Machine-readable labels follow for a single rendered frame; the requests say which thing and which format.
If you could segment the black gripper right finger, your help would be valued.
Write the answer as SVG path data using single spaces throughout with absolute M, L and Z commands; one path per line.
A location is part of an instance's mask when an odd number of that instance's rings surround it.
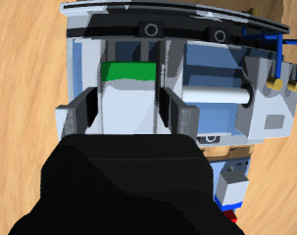
M 197 141 L 200 109 L 186 105 L 169 87 L 160 87 L 159 115 L 171 134 L 185 134 Z

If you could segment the white block with blue end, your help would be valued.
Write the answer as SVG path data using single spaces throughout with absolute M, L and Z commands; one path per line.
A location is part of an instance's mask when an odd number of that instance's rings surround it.
M 214 200 L 222 212 L 241 208 L 249 181 L 240 169 L 220 172 Z

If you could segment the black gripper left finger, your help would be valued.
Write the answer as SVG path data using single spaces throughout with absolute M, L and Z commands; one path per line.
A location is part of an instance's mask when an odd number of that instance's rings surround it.
M 59 142 L 66 135 L 84 133 L 97 114 L 97 87 L 87 87 L 67 105 L 59 105 L 55 109 Z

